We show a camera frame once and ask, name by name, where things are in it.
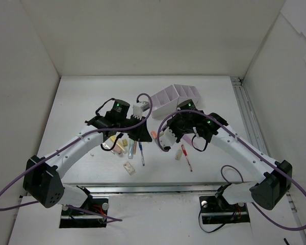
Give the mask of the green capped marker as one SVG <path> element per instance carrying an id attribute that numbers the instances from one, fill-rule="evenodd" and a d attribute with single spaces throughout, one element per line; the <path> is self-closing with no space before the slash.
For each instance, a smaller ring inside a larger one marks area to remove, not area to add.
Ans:
<path id="1" fill-rule="evenodd" d="M 128 159 L 133 159 L 134 146 L 135 146 L 135 141 L 132 139 L 129 139 Z"/>

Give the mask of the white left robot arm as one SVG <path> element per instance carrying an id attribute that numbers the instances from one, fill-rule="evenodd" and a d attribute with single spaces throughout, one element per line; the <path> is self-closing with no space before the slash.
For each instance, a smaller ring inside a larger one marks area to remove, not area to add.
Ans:
<path id="1" fill-rule="evenodd" d="M 80 214 L 91 210 L 89 191 L 62 183 L 62 178 L 82 157 L 105 143 L 111 136 L 127 134 L 134 141 L 151 142 L 147 129 L 147 116 L 152 112 L 152 101 L 137 101 L 134 105 L 113 99 L 112 109 L 105 115 L 96 110 L 95 116 L 61 149 L 27 161 L 23 188 L 45 208 L 56 204 L 71 205 Z"/>

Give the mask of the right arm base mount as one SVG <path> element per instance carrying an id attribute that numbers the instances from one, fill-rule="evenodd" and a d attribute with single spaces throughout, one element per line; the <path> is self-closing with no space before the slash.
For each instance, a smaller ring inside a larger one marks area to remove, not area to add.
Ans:
<path id="1" fill-rule="evenodd" d="M 199 197 L 200 210 L 198 213 L 198 224 L 205 233 L 214 233 L 225 225 L 250 223 L 247 205 L 238 203 L 229 204 L 222 196 L 226 187 L 219 187 L 214 195 L 203 195 Z"/>

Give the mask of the orange capped marker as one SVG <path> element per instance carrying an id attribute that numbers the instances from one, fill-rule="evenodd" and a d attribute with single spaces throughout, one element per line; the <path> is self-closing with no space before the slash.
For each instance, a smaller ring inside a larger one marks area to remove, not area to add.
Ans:
<path id="1" fill-rule="evenodd" d="M 155 143 L 157 143 L 157 142 L 158 142 L 158 140 L 157 140 L 157 134 L 156 134 L 156 132 L 155 132 L 155 131 L 151 131 L 151 136 L 152 136 L 152 138 L 153 138 L 154 142 L 155 142 Z"/>

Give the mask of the pink pen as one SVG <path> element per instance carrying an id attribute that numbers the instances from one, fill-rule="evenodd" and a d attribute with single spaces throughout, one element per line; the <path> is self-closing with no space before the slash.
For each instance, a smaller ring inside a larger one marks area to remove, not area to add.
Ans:
<path id="1" fill-rule="evenodd" d="M 137 141 L 134 141 L 133 155 L 136 154 L 136 150 L 137 150 Z"/>

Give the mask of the purple highlighter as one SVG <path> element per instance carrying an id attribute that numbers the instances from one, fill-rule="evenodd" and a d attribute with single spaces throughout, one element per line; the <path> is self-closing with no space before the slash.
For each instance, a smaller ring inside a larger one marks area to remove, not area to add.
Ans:
<path id="1" fill-rule="evenodd" d="M 188 143 L 189 145 L 192 145 L 192 140 L 191 140 L 191 138 L 189 137 L 189 136 L 187 136 L 187 135 L 184 135 L 183 137 L 182 137 L 182 140 L 184 140 L 186 143 Z"/>

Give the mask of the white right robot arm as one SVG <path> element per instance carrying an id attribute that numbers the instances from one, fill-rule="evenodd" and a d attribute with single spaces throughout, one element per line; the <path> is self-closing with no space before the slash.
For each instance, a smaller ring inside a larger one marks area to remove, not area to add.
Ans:
<path id="1" fill-rule="evenodd" d="M 253 176 L 253 181 L 247 183 L 222 185 L 215 195 L 219 209 L 228 210 L 237 203 L 255 203 L 272 210 L 290 189 L 291 182 L 286 177 L 292 176 L 292 165 L 288 161 L 278 162 L 259 152 L 239 137 L 224 118 L 217 113 L 205 115 L 192 100 L 182 102 L 172 113 L 159 130 L 159 143 L 163 150 L 169 151 L 187 134 L 222 149 Z"/>

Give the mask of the yellow ruler strip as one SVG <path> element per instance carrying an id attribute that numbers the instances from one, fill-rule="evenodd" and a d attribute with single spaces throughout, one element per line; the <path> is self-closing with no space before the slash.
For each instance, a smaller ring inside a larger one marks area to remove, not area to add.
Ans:
<path id="1" fill-rule="evenodd" d="M 116 145 L 123 151 L 126 152 L 126 147 L 123 146 L 122 142 L 119 139 L 116 139 L 116 136 L 111 136 L 110 140 L 114 143 L 116 142 Z"/>

